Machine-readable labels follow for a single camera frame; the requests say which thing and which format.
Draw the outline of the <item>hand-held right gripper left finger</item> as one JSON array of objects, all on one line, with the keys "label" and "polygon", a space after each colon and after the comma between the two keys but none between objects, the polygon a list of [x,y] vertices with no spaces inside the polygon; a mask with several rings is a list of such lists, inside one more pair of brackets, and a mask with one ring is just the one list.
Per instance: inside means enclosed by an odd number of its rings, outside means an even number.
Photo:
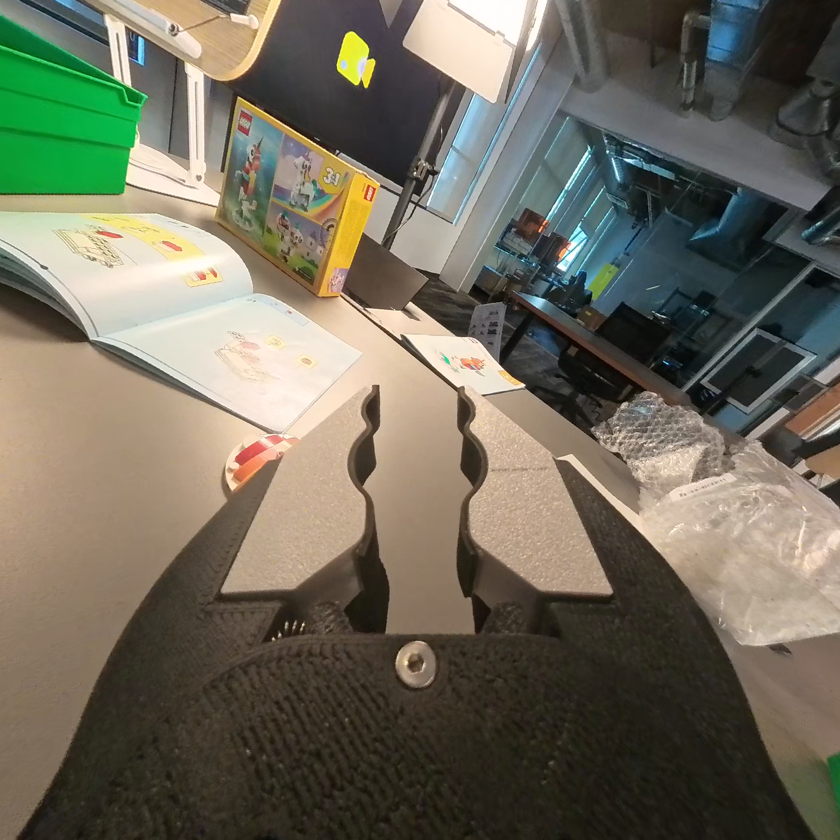
[{"label": "hand-held right gripper left finger", "polygon": [[373,501],[380,387],[351,396],[283,455],[222,584],[228,600],[388,602]]}]

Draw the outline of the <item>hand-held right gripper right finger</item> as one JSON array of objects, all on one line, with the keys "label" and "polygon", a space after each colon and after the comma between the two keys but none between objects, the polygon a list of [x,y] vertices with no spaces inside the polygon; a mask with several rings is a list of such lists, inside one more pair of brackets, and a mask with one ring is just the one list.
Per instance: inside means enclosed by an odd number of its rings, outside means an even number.
[{"label": "hand-held right gripper right finger", "polygon": [[457,570],[483,603],[606,601],[613,596],[555,457],[470,386],[458,389]]}]

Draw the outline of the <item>round rainbow lego build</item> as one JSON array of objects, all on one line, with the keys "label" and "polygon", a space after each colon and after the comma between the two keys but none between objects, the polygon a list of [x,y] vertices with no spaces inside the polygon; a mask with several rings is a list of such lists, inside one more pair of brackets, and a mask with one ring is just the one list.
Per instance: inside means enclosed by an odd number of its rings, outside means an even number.
[{"label": "round rainbow lego build", "polygon": [[224,482],[234,493],[268,463],[281,460],[285,453],[299,443],[300,438],[288,434],[249,436],[238,444],[226,458]]}]

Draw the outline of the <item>small closed lego leaflet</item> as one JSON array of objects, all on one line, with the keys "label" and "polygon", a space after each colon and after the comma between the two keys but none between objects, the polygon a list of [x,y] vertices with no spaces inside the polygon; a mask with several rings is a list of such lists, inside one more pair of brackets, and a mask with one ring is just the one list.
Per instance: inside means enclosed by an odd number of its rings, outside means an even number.
[{"label": "small closed lego leaflet", "polygon": [[402,340],[454,388],[482,396],[524,391],[527,386],[501,367],[479,341],[451,335],[403,334]]}]

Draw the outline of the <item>open lego instruction booklet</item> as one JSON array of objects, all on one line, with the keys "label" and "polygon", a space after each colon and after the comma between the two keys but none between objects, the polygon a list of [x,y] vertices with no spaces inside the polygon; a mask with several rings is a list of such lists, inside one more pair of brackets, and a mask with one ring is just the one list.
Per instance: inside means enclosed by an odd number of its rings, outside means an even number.
[{"label": "open lego instruction booklet", "polygon": [[288,430],[361,358],[258,293],[240,255],[154,213],[1,213],[2,283],[102,350],[246,422]]}]

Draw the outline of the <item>yellow lego set box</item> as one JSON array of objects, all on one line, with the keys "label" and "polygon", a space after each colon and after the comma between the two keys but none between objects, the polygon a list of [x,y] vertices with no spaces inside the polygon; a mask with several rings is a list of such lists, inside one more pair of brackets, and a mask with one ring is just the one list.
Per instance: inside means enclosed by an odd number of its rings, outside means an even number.
[{"label": "yellow lego set box", "polygon": [[241,97],[215,218],[319,298],[338,298],[381,190]]}]

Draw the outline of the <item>bubble wrap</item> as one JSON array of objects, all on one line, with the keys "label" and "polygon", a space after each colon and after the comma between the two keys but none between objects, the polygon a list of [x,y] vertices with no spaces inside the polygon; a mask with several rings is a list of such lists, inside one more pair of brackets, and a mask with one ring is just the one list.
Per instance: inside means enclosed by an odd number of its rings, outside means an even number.
[{"label": "bubble wrap", "polygon": [[718,429],[698,413],[671,406],[652,392],[621,404],[591,432],[656,498],[732,467],[727,441]]}]

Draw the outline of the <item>black office chair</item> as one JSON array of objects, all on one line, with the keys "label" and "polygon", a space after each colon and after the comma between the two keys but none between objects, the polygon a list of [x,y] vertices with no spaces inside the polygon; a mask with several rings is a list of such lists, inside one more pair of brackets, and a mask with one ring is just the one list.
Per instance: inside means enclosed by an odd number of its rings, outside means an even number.
[{"label": "black office chair", "polygon": [[[648,368],[669,331],[657,320],[621,302],[597,327],[595,335]],[[627,394],[638,391],[637,385],[624,374],[585,350],[564,351],[559,369],[577,392],[603,401],[620,403]]]}]

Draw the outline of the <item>long brown table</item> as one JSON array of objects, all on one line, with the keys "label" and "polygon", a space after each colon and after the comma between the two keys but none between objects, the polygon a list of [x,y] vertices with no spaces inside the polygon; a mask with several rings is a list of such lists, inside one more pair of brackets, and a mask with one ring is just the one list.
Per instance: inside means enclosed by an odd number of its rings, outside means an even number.
[{"label": "long brown table", "polygon": [[525,336],[533,320],[539,320],[552,331],[558,333],[570,345],[578,350],[594,355],[607,367],[629,380],[638,391],[658,394],[667,404],[683,406],[695,410],[689,396],[677,386],[648,369],[642,362],[618,349],[594,331],[584,327],[566,314],[559,307],[544,298],[513,292],[511,302],[526,312],[523,320],[513,330],[509,339],[500,350],[499,362],[507,362],[508,357]]}]

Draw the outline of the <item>white printed sign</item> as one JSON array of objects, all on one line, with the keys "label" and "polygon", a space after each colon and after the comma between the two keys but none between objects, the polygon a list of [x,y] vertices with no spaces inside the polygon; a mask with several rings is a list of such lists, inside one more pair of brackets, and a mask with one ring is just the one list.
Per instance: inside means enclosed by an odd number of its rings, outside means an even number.
[{"label": "white printed sign", "polygon": [[478,341],[497,362],[500,360],[506,313],[507,305],[503,301],[479,304],[472,312],[467,331],[467,337]]}]

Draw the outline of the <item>clear plastic bag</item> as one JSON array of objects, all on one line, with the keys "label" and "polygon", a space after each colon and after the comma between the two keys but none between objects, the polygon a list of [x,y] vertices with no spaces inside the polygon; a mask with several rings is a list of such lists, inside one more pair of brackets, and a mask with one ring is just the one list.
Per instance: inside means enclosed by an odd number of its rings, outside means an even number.
[{"label": "clear plastic bag", "polygon": [[756,443],[715,476],[667,468],[640,519],[715,625],[746,647],[838,634],[835,503]]}]

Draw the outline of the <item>black flat plate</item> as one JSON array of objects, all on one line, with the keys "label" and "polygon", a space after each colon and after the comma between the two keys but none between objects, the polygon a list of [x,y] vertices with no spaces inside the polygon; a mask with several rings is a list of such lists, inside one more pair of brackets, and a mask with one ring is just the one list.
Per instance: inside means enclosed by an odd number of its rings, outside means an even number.
[{"label": "black flat plate", "polygon": [[427,282],[424,274],[363,234],[343,295],[368,309],[401,311]]}]

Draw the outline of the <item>black light stand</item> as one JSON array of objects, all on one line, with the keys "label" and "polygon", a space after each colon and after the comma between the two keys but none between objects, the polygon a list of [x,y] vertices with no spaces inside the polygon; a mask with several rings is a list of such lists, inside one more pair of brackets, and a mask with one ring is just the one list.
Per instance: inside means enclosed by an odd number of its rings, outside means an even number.
[{"label": "black light stand", "polygon": [[427,176],[434,170],[435,156],[433,152],[443,142],[443,124],[449,102],[453,96],[456,82],[453,78],[443,75],[440,81],[437,101],[423,136],[423,140],[411,163],[403,189],[397,199],[394,211],[385,229],[381,245],[391,251],[397,234],[406,221],[408,207],[413,199],[415,190],[422,187]]}]

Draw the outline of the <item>black screen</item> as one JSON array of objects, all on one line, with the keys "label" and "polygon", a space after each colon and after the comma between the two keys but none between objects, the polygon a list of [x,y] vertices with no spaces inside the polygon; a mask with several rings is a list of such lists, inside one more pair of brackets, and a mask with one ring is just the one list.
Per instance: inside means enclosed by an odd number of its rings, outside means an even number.
[{"label": "black screen", "polygon": [[[388,24],[376,1],[284,1],[254,64],[232,91],[322,147],[402,184],[419,149],[443,74],[403,46],[420,1]],[[369,45],[367,89],[336,69],[343,36]]]}]

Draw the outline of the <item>white light panel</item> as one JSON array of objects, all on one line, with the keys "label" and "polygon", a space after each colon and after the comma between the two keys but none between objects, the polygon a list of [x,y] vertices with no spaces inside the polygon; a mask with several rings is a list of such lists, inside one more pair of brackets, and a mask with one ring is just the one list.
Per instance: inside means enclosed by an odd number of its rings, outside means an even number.
[{"label": "white light panel", "polygon": [[507,102],[545,1],[424,1],[403,38],[415,56],[490,103]]}]

